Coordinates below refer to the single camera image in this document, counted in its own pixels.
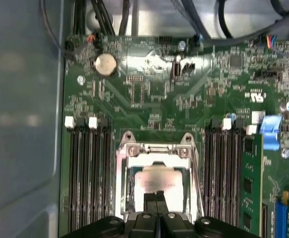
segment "blue latch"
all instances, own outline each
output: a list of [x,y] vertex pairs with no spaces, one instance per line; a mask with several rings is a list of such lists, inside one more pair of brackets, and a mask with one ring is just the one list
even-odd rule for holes
[[280,132],[282,116],[263,117],[260,134],[263,135],[263,150],[277,151],[280,148],[278,134]]

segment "green circuit board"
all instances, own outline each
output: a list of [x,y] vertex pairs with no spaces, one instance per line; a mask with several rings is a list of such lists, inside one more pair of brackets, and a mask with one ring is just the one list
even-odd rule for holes
[[[87,40],[87,36],[68,38],[73,48],[78,48]],[[185,43],[184,50],[179,50],[180,42]],[[289,53],[289,42],[277,42],[276,46]],[[108,77],[95,70],[95,60],[103,53],[111,54],[117,62],[116,71]],[[173,64],[178,56],[180,76],[173,77]],[[277,73],[264,75],[266,71]],[[108,163],[112,169],[97,171],[101,181],[96,188],[92,188],[101,197],[102,178],[104,174],[114,177],[116,150],[122,135],[128,130],[133,132],[138,141],[144,142],[177,143],[184,133],[190,132],[196,141],[201,183],[204,183],[205,127],[210,121],[234,115],[234,120],[242,121],[246,131],[248,125],[260,125],[264,115],[282,115],[279,150],[263,150],[262,136],[252,135],[255,155],[240,154],[240,173],[256,181],[251,184],[253,192],[256,192],[247,197],[244,178],[240,179],[239,221],[234,223],[254,234],[273,238],[276,233],[276,199],[280,199],[284,191],[289,192],[289,158],[282,157],[282,150],[289,150],[289,112],[283,110],[284,102],[288,101],[289,57],[276,55],[264,46],[245,42],[231,47],[203,48],[193,38],[100,35],[74,60],[66,61],[63,119],[65,121],[65,117],[72,117],[77,121],[97,117],[108,120],[105,123],[110,127],[109,159],[100,161],[97,166]],[[69,199],[71,135],[66,129],[62,139],[60,236],[77,227],[68,221],[73,208]],[[250,157],[257,160],[252,165],[253,174],[247,172],[249,164],[246,161],[251,160]],[[108,182],[110,194],[115,188],[112,181]],[[251,211],[246,207],[247,203],[251,203]],[[114,214],[114,205],[112,202],[109,204],[105,213],[99,212],[94,218],[82,218],[83,223]],[[250,217],[247,224],[243,219],[245,210]]]

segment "integrated circuit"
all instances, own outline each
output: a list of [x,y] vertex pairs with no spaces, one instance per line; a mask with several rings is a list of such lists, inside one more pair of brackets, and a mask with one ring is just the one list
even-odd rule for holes
[[243,143],[243,151],[246,153],[253,153],[253,139],[245,138]]
[[251,229],[251,217],[247,213],[243,213],[243,225],[249,231]]
[[241,68],[242,67],[242,56],[231,55],[230,56],[230,67],[231,68]]
[[247,193],[252,193],[252,181],[248,178],[244,178],[243,180],[243,189],[247,192]]

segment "blue connector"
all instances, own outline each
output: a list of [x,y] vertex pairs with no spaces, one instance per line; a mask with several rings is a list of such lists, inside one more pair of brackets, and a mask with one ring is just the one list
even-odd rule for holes
[[278,134],[280,132],[282,116],[263,117],[260,134],[263,135],[263,150],[277,151],[280,148]]
[[288,207],[281,201],[275,203],[275,238],[287,238],[288,233]]

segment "motherboard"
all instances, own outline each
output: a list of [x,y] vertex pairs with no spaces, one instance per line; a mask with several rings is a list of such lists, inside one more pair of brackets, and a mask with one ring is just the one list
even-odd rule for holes
[[211,216],[289,238],[289,41],[71,36],[59,235],[143,210],[164,191],[191,222]]

